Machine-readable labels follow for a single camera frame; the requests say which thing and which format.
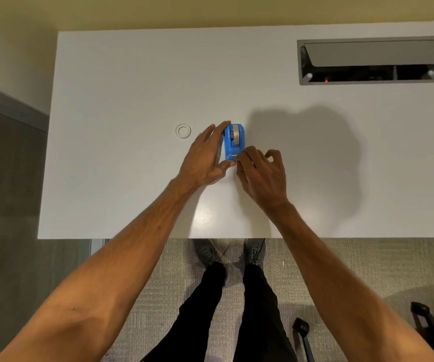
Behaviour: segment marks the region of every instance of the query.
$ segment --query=gray sneaker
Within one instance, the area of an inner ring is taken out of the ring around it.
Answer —
[[[192,243],[195,255],[206,268],[216,262],[224,263],[217,254],[214,244],[209,239],[193,239]]]
[[[266,239],[246,239],[244,243],[245,265],[256,264],[264,269]]]

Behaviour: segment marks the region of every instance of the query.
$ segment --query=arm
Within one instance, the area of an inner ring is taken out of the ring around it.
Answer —
[[[71,273],[0,353],[5,361],[100,361],[160,258],[184,204],[235,163],[215,164],[229,121],[190,147],[178,176],[112,241]]]
[[[248,147],[237,161],[244,190],[280,231],[319,314],[347,359],[434,362],[431,347],[327,248],[287,200],[280,152],[269,150],[264,155]]]

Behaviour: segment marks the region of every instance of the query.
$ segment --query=black pants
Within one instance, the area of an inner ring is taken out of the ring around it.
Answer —
[[[200,285],[179,309],[177,320],[160,343],[142,361],[185,360],[203,362],[209,328],[222,296],[225,268],[214,263],[204,272]],[[277,308],[277,297],[257,265],[244,272],[245,306],[234,353],[234,362],[296,362]]]

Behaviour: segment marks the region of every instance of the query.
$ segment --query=forearm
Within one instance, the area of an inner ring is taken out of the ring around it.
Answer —
[[[194,188],[172,180],[145,211],[55,289],[12,344],[21,338],[38,338],[43,343],[56,339],[61,348],[71,350],[61,351],[62,356],[78,360],[75,352],[80,348],[86,350],[87,357],[101,359],[152,274],[179,213],[193,193]],[[68,331],[73,331],[79,347],[63,340]],[[16,344],[21,347],[24,340],[19,342]]]
[[[349,361],[434,361],[425,341],[333,254],[291,204],[271,211],[269,218]]]

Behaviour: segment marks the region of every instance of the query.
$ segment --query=white desk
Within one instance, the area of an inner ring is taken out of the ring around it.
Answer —
[[[298,83],[298,39],[387,36],[434,22],[60,33],[39,238],[114,236],[227,119],[320,236],[434,237],[434,83]],[[199,194],[172,237],[280,237],[234,168]]]

